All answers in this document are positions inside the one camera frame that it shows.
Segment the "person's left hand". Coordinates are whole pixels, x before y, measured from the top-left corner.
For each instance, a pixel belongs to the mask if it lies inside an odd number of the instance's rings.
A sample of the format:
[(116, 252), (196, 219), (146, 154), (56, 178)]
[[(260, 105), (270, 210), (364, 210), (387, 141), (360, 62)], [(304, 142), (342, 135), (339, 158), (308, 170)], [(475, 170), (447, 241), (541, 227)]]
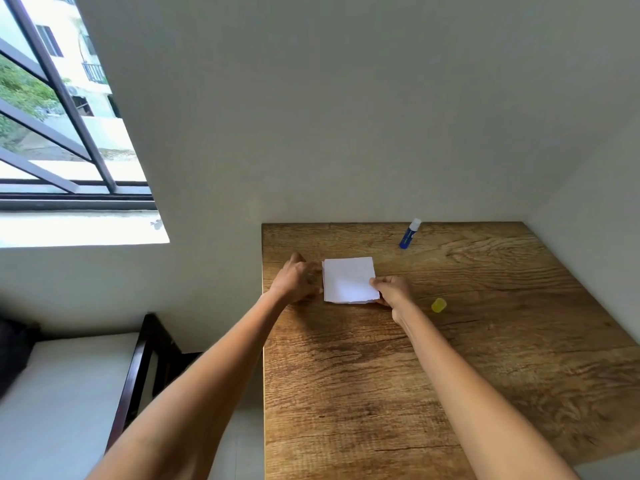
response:
[(269, 293), (283, 298), (287, 304), (321, 295), (322, 271), (322, 263), (307, 261), (299, 252), (294, 252), (276, 274)]

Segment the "person's right hand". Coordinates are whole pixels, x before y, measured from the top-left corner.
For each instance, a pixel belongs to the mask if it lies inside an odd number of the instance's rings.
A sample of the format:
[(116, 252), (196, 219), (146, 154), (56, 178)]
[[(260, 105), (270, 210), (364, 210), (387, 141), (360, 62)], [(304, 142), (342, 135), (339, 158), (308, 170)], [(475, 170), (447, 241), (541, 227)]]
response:
[(391, 308), (396, 324), (405, 328), (407, 319), (415, 315), (416, 305), (412, 297), (412, 286), (408, 279), (391, 276), (391, 285), (385, 288), (373, 288), (379, 293), (374, 303)]

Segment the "white paper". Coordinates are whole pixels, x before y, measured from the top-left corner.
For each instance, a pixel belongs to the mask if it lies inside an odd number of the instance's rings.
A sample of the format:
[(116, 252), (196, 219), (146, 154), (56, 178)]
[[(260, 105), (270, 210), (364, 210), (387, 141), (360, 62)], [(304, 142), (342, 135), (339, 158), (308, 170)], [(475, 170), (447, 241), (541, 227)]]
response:
[(322, 261), (325, 302), (344, 305), (373, 303), (380, 293), (370, 285), (376, 277), (372, 257), (330, 258)]

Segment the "person's left forearm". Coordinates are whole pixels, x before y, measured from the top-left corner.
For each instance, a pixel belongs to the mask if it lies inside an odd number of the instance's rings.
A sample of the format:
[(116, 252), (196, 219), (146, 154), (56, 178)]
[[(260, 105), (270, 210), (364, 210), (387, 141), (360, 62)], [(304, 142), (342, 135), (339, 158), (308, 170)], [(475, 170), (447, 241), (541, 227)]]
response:
[(86, 480), (206, 480), (227, 425), (292, 293), (270, 289), (135, 418)]

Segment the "person's right forearm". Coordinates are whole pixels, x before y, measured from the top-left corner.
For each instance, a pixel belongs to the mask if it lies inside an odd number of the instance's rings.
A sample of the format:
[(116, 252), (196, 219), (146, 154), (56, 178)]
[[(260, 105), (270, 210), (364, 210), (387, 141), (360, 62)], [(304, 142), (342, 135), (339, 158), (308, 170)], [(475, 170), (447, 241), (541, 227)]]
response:
[(406, 332), (477, 480), (580, 480), (416, 306)]

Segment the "blue glue stick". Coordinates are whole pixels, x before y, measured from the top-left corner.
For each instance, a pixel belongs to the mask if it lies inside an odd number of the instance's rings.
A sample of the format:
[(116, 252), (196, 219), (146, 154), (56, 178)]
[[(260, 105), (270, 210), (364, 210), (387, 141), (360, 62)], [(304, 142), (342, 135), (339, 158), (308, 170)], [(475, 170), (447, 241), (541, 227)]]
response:
[(399, 247), (402, 250), (405, 250), (409, 247), (409, 245), (411, 244), (414, 235), (417, 233), (417, 231), (420, 228), (421, 225), (421, 220), (418, 218), (414, 218), (412, 220), (412, 222), (409, 224), (409, 226), (407, 227), (403, 238), (401, 239), (400, 243), (399, 243)]

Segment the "wooden table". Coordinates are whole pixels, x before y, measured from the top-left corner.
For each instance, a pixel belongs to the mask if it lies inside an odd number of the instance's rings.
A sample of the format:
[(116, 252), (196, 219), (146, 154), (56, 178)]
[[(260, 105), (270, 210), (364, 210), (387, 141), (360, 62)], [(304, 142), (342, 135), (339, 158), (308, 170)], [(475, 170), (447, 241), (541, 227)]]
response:
[(299, 251), (371, 257), (373, 298), (285, 307), (263, 351), (265, 480), (548, 480), (640, 451), (640, 345), (523, 223), (263, 224), (263, 290)]

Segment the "white mattress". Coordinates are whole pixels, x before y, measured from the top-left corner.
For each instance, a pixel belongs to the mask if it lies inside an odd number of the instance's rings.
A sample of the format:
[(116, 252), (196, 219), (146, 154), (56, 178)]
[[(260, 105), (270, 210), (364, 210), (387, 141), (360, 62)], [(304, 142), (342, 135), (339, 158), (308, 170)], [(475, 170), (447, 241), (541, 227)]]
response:
[(136, 333), (39, 342), (0, 398), (0, 480), (84, 480), (103, 456)]

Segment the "window with black metal bars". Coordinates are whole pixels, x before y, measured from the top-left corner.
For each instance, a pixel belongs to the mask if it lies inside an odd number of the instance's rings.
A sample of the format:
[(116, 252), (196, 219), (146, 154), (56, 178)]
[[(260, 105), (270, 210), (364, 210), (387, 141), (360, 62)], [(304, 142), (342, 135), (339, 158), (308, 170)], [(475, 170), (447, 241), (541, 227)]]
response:
[(0, 0), (0, 211), (155, 211), (76, 0)]

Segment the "dark wooden bed frame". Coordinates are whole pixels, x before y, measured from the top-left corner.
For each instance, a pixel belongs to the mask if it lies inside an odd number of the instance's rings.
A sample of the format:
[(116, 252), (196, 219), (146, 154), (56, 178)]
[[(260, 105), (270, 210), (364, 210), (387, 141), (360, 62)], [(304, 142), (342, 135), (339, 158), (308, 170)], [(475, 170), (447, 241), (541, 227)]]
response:
[(198, 356), (199, 353), (184, 353), (155, 313), (144, 316), (106, 451), (143, 409)]

